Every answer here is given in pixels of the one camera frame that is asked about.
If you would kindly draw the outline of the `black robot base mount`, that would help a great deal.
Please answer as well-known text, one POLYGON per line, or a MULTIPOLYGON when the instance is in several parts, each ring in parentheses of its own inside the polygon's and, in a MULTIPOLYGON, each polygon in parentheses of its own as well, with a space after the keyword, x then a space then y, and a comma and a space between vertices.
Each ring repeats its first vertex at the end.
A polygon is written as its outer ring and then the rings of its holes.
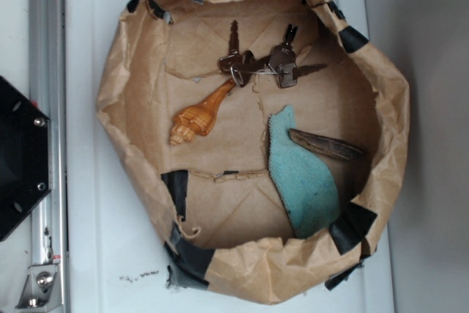
POLYGON ((1 240, 50 192, 49 118, 1 78, 1 240))

